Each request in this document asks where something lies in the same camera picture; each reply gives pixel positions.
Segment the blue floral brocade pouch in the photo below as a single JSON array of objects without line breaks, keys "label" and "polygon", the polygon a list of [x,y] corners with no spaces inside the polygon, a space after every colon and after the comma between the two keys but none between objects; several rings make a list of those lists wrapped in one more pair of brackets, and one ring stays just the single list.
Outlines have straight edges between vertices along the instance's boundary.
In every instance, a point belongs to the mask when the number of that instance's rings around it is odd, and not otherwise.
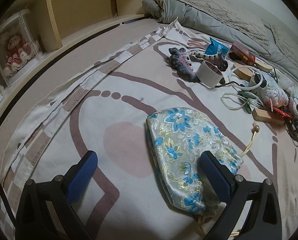
[{"label": "blue floral brocade pouch", "polygon": [[198,166],[210,151],[236,174],[243,161],[236,149],[201,112],[173,107],[146,118],[146,132],[161,185],[170,203],[185,212],[213,217],[220,201]]}]

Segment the long wooden block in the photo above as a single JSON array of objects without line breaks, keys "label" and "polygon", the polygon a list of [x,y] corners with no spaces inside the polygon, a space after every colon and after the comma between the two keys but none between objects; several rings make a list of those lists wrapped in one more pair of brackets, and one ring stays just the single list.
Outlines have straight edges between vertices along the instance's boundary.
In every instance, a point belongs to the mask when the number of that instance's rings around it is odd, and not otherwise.
[{"label": "long wooden block", "polygon": [[252,116],[254,120],[265,123],[283,125],[285,122],[281,115],[258,108],[252,110]]}]

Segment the pink patterned bed sheet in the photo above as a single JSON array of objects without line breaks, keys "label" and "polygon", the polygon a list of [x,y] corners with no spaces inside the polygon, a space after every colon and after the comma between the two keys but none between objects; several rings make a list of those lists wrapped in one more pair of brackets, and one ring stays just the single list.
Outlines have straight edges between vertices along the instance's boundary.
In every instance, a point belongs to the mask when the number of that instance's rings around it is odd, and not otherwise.
[{"label": "pink patterned bed sheet", "polygon": [[145,122],[170,109],[170,122],[157,122],[158,146],[177,158],[173,180],[179,189],[194,182],[191,174],[183,180],[193,165],[181,153],[197,159],[206,145],[218,155],[244,150],[253,117],[221,101],[232,87],[186,82],[167,64],[169,48],[202,49],[208,41],[178,23],[160,27],[39,102],[13,134],[1,169],[12,212],[28,179],[52,179],[93,150],[99,167],[74,207],[95,239],[199,239],[193,217],[173,209],[158,182]]}]

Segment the dark bead tangle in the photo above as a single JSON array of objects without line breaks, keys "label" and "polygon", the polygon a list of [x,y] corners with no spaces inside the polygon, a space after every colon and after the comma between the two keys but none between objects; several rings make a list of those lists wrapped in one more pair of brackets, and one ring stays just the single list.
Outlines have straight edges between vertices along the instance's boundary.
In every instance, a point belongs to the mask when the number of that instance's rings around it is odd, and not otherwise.
[{"label": "dark bead tangle", "polygon": [[298,143],[298,118],[286,118],[285,124],[291,139]]}]

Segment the white tape roll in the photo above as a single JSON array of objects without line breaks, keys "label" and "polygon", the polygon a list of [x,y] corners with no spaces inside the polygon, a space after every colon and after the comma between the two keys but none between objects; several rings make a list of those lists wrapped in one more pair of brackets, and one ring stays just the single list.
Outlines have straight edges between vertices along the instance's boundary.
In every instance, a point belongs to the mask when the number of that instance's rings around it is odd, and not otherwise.
[{"label": "white tape roll", "polygon": [[223,78],[222,72],[209,61],[203,61],[196,71],[199,81],[208,88],[215,88]]}]

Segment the oval wooden box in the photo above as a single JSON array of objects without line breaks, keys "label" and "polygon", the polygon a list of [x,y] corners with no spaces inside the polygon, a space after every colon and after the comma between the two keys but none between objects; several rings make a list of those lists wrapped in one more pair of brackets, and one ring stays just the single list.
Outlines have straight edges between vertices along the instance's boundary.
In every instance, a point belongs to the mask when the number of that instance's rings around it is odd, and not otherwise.
[{"label": "oval wooden box", "polygon": [[266,73],[269,73],[269,72],[271,72],[271,71],[273,70],[273,67],[272,67],[272,66],[270,66],[270,65],[268,65],[268,64],[266,64],[266,63],[263,63],[263,62],[261,62],[261,61],[256,61],[256,62],[255,62],[255,66],[256,66],[259,70],[261,70],[261,71],[263,71],[263,72],[266,72]]}]

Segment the red cardboard box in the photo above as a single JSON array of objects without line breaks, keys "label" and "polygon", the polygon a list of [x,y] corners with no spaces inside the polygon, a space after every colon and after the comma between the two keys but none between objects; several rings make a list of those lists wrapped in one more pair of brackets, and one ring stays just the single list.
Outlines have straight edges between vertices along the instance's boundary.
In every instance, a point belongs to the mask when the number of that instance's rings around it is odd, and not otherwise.
[{"label": "red cardboard box", "polygon": [[247,47],[237,41],[234,41],[231,45],[228,55],[232,60],[240,60],[249,66],[253,66],[256,62],[255,55],[250,52]]}]

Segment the purple toy dinosaur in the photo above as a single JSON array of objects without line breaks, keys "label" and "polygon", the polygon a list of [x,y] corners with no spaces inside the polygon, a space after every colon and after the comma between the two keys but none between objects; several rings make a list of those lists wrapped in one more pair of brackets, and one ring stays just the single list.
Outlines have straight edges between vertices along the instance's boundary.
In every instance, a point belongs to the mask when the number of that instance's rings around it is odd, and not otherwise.
[{"label": "purple toy dinosaur", "polygon": [[193,70],[190,57],[185,48],[169,48],[170,66],[174,69],[179,77],[189,82],[199,82],[195,71]]}]

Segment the blue snack packet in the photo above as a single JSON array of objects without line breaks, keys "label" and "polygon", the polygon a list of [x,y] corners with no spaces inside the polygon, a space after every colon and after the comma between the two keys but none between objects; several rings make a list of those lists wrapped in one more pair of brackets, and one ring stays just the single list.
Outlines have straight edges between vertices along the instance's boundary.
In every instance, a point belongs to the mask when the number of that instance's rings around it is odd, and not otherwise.
[{"label": "blue snack packet", "polygon": [[210,44],[205,50],[206,55],[216,55],[221,54],[223,58],[227,55],[229,52],[229,48],[223,45],[222,43],[214,40],[212,37],[210,38]]}]

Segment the plush doll in box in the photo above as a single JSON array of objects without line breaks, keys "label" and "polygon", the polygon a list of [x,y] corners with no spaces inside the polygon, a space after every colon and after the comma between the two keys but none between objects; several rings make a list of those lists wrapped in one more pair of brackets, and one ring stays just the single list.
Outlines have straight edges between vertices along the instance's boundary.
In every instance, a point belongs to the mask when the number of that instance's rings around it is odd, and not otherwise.
[{"label": "plush doll in box", "polygon": [[6,52],[3,73],[7,77],[13,76],[34,56],[33,46],[21,33],[14,35],[3,33],[0,36],[0,45],[3,46]]}]

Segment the beige quilted pillow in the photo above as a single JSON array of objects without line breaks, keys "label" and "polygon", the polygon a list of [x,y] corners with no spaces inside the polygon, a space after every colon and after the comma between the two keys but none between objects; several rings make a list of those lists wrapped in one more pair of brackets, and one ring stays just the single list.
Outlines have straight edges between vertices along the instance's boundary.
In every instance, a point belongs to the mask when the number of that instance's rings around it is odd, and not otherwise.
[{"label": "beige quilted pillow", "polygon": [[226,0],[177,0],[202,11],[251,38],[265,51],[270,42],[261,19],[247,9]]},{"label": "beige quilted pillow", "polygon": [[276,46],[287,59],[298,67],[298,44],[277,25],[271,24],[270,26]]}]

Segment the wooden bedside shelf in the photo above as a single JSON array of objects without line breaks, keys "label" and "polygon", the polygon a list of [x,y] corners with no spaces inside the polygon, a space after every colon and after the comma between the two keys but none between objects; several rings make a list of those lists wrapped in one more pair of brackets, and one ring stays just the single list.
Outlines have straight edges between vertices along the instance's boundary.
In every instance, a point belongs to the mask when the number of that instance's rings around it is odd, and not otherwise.
[{"label": "wooden bedside shelf", "polygon": [[16,0],[0,21],[3,33],[21,33],[34,56],[13,76],[3,73],[6,52],[0,45],[0,124],[14,98],[34,77],[65,52],[104,30],[143,18],[143,0]]}]

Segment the grey folded duvet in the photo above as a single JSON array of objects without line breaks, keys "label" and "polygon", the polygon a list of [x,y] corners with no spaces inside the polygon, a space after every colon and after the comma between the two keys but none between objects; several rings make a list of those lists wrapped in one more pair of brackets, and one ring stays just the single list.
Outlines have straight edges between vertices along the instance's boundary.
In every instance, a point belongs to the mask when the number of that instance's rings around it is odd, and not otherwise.
[{"label": "grey folded duvet", "polygon": [[230,43],[234,41],[240,42],[262,58],[277,64],[298,80],[298,67],[287,59],[275,44],[270,26],[273,23],[267,23],[259,16],[265,26],[266,36],[270,42],[268,51],[265,51],[261,46],[240,31],[221,23],[212,16],[186,5],[183,2],[177,0],[143,0],[142,7],[146,14],[156,18],[158,22],[171,23],[174,20],[178,20],[184,27],[201,31]]}]

